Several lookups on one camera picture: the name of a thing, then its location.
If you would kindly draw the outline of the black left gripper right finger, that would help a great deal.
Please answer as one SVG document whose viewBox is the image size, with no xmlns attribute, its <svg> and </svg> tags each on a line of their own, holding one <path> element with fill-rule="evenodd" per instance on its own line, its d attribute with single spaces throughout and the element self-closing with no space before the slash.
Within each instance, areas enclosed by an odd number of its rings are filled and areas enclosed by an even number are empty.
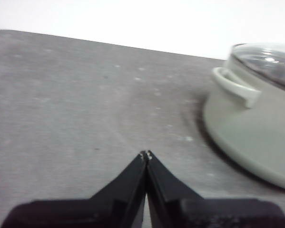
<svg viewBox="0 0 285 228">
<path fill-rule="evenodd" d="M 147 198 L 155 228 L 285 228 L 281 208 L 259 199 L 203 198 L 147 151 Z"/>
</svg>

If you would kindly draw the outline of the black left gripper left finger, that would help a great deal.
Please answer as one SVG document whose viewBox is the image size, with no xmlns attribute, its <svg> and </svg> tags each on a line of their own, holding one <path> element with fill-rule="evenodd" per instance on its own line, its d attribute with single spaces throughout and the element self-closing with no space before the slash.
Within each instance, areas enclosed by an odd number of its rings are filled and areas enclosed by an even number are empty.
<svg viewBox="0 0 285 228">
<path fill-rule="evenodd" d="M 146 152 L 89 199 L 37 200 L 14 207 L 3 228 L 130 228 L 143 217 Z"/>
</svg>

